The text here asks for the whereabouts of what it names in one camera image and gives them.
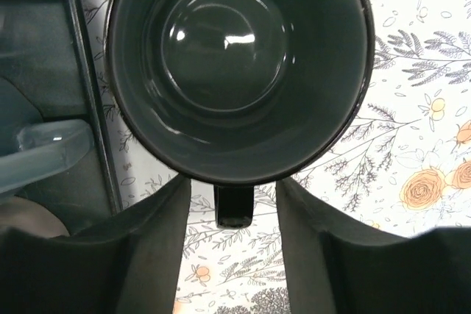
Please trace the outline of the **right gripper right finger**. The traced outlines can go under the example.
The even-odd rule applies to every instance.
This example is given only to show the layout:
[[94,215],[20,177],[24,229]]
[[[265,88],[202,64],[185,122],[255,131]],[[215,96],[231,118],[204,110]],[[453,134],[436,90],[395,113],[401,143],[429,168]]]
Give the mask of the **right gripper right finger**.
[[403,238],[312,196],[276,184],[293,313],[468,313],[470,230],[435,228]]

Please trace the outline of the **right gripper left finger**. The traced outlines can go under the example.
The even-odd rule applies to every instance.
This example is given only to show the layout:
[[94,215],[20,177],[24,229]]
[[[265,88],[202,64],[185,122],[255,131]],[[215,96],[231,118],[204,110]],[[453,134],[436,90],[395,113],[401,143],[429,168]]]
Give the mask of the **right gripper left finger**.
[[70,237],[1,232],[3,313],[171,313],[191,183],[157,193]]

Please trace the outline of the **dark grey mug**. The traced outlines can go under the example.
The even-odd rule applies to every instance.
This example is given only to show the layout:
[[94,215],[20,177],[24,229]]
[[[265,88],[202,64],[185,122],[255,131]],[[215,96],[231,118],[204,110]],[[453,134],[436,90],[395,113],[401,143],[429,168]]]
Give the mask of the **dark grey mug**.
[[110,0],[105,70],[124,121],[214,187],[216,224],[252,223],[254,188],[348,129],[375,55],[369,0]]

